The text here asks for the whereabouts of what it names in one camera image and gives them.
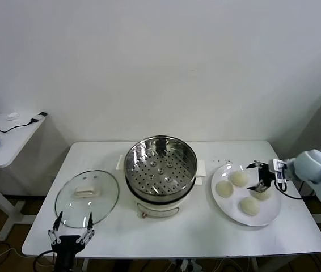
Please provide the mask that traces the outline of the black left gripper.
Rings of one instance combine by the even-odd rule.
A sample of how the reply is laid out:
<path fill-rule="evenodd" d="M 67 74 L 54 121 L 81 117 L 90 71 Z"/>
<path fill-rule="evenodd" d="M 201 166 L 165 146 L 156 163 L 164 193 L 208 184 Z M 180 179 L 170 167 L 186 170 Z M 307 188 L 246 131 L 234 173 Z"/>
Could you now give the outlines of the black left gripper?
<path fill-rule="evenodd" d="M 52 251 L 57 255 L 54 264 L 54 271 L 72 271 L 74 268 L 76 255 L 83 250 L 83 245 L 95 235 L 93 228 L 92 213 L 88 217 L 86 231 L 81 235 L 58 235 L 58 229 L 62 221 L 62 214 L 56 218 L 53 227 L 48 230 L 48 236 L 51 241 Z"/>

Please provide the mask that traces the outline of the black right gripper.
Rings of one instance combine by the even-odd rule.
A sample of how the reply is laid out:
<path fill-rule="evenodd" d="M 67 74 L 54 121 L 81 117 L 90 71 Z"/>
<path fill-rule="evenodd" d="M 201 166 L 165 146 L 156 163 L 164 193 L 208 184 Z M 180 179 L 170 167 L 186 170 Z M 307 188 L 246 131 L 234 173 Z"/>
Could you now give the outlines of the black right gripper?
<path fill-rule="evenodd" d="M 258 193 L 265 192 L 274 180 L 274 173 L 269 170 L 266 163 L 255 160 L 253 163 L 246 166 L 247 169 L 258 168 L 259 182 L 255 186 L 250 186 L 247 189 Z"/>

